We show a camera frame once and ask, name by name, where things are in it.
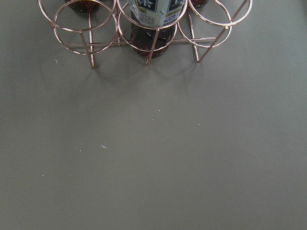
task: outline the gray surface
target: gray surface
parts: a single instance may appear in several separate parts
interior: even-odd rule
[[[1,11],[1,229],[307,229],[305,0],[255,1],[199,65],[127,47],[96,71],[36,1]]]

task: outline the dark liquid bottle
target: dark liquid bottle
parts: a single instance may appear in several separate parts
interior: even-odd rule
[[[99,8],[99,3],[93,1],[79,1],[69,5],[75,11],[82,13],[92,13]]]
[[[135,15],[131,12],[131,18],[138,22]],[[164,47],[174,36],[175,26],[170,26],[166,29],[162,29],[159,31],[158,40],[155,44],[155,49],[159,49]],[[139,49],[151,50],[154,42],[156,30],[148,30],[141,27],[138,27],[135,24],[131,24],[131,43]],[[168,46],[153,52],[152,58],[157,58],[161,56],[164,52],[166,52]],[[143,57],[148,58],[150,55],[150,51],[139,51],[134,49],[138,54]]]
[[[205,4],[208,3],[208,1],[209,1],[209,0],[191,0],[192,5],[193,5],[195,8],[199,8],[199,7],[204,6]]]

